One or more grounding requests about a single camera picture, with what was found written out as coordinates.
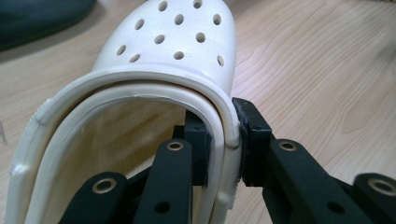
white clog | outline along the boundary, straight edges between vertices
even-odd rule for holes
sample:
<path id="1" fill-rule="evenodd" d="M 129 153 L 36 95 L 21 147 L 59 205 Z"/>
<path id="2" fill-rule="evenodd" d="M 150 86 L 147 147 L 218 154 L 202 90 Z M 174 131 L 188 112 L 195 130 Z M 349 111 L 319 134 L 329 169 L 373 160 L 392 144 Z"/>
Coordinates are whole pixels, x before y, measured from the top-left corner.
<path id="1" fill-rule="evenodd" d="M 115 30 L 93 70 L 27 124 L 12 164 L 6 223 L 58 222 L 91 176 L 136 174 L 186 109 L 213 137 L 208 186 L 194 189 L 193 222 L 224 222 L 241 156 L 229 96 L 234 64 L 233 18 L 222 1 L 147 1 Z"/>

shoe hole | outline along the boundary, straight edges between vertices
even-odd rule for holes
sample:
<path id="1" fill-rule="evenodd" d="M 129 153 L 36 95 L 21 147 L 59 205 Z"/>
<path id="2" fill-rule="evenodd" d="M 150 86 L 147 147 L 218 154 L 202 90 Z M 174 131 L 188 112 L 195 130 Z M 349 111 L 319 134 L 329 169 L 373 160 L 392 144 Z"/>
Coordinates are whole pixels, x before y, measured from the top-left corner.
<path id="1" fill-rule="evenodd" d="M 156 44 L 161 44 L 163 41 L 165 40 L 165 36 L 164 35 L 157 35 L 154 39 L 154 42 Z"/>
<path id="2" fill-rule="evenodd" d="M 195 0 L 193 3 L 195 8 L 200 8 L 202 6 L 202 1 L 201 0 Z"/>
<path id="3" fill-rule="evenodd" d="M 136 54 L 134 57 L 129 60 L 130 63 L 135 63 L 137 60 L 139 60 L 140 54 Z"/>
<path id="4" fill-rule="evenodd" d="M 203 33 L 198 33 L 196 36 L 196 39 L 199 43 L 204 43 L 205 42 L 205 35 Z"/>
<path id="5" fill-rule="evenodd" d="M 134 28 L 135 28 L 136 30 L 140 30 L 140 28 L 143 27 L 143 24 L 145 24 L 145 21 L 144 21 L 144 20 L 139 20 L 139 21 L 136 23 L 136 25 L 134 26 Z"/>
<path id="6" fill-rule="evenodd" d="M 120 56 L 121 54 L 123 54 L 123 52 L 125 52 L 126 50 L 126 46 L 122 45 L 119 50 L 117 50 L 117 55 Z"/>
<path id="7" fill-rule="evenodd" d="M 221 24 L 221 16 L 219 14 L 216 14 L 213 17 L 213 22 L 215 23 L 215 25 L 220 25 Z"/>
<path id="8" fill-rule="evenodd" d="M 165 11 L 167 7 L 168 7 L 168 3 L 166 1 L 163 1 L 158 5 L 158 10 Z"/>
<path id="9" fill-rule="evenodd" d="M 184 21 L 183 15 L 178 14 L 178 15 L 175 17 L 175 24 L 176 24 L 176 25 L 180 25 L 181 23 L 183 23 L 183 21 Z"/>
<path id="10" fill-rule="evenodd" d="M 218 63 L 221 67 L 224 66 L 224 59 L 220 55 L 218 56 Z"/>
<path id="11" fill-rule="evenodd" d="M 178 51 L 178 52 L 175 53 L 174 58 L 176 60 L 180 60 L 180 59 L 184 58 L 184 53 L 181 52 L 181 51 Z"/>

dark green object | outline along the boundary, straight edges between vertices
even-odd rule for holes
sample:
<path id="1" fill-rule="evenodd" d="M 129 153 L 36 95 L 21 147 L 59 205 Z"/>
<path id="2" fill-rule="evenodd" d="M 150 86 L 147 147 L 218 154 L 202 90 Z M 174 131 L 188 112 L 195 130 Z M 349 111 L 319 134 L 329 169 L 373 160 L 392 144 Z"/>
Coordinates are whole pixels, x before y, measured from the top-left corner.
<path id="1" fill-rule="evenodd" d="M 81 21 L 95 0 L 5 0 L 0 2 L 0 50 L 31 42 Z"/>

screw hole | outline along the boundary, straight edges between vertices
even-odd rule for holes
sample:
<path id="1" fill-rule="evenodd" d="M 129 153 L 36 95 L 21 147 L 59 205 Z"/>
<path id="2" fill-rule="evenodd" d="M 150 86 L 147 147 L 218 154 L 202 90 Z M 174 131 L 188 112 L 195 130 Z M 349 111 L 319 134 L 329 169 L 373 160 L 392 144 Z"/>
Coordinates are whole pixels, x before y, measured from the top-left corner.
<path id="1" fill-rule="evenodd" d="M 169 150 L 178 151 L 183 148 L 183 144 L 179 142 L 171 142 L 166 146 Z"/>
<path id="2" fill-rule="evenodd" d="M 335 202 L 328 202 L 327 207 L 334 213 L 336 214 L 344 214 L 346 210 L 344 209 L 343 206 L 341 206 L 339 203 Z"/>
<path id="3" fill-rule="evenodd" d="M 169 202 L 160 202 L 155 205 L 154 209 L 156 213 L 164 214 L 171 209 L 171 204 Z"/>
<path id="4" fill-rule="evenodd" d="M 97 194 L 104 194 L 113 190 L 117 185 L 117 181 L 113 178 L 104 178 L 98 180 L 93 186 L 92 191 Z"/>
<path id="5" fill-rule="evenodd" d="M 375 189 L 376 191 L 388 195 L 388 196 L 396 196 L 396 187 L 390 184 L 388 181 L 371 178 L 369 179 L 369 186 Z"/>
<path id="6" fill-rule="evenodd" d="M 279 143 L 279 147 L 287 151 L 294 151 L 297 149 L 297 146 L 290 142 L 281 142 Z"/>

wooden table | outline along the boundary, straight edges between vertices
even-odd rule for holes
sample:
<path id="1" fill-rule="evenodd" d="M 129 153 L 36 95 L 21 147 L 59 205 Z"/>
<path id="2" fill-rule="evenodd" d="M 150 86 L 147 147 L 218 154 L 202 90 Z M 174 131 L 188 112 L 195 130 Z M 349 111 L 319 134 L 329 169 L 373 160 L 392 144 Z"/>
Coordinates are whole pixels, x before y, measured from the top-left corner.
<path id="1" fill-rule="evenodd" d="M 100 0 L 81 23 L 0 52 L 0 223 L 28 119 L 90 72 L 109 35 L 143 2 Z M 232 96 L 253 102 L 277 137 L 302 143 L 330 175 L 348 183 L 368 172 L 396 178 L 396 4 L 226 2 L 238 39 Z M 240 183 L 226 223 L 270 223 L 261 190 Z"/>

